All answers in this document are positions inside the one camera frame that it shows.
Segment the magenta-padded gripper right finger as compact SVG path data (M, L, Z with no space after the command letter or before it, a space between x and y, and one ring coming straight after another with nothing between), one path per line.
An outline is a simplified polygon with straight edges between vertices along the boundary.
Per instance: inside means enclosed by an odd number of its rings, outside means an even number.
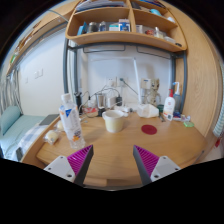
M137 145L133 146L133 156L143 185L148 185L180 170L180 167L169 157L159 157Z

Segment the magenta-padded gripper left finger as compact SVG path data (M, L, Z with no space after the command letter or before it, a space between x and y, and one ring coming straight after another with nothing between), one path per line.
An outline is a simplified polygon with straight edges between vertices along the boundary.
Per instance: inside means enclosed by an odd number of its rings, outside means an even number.
M89 145L68 157L57 157L44 170L83 187L93 154L93 146Z

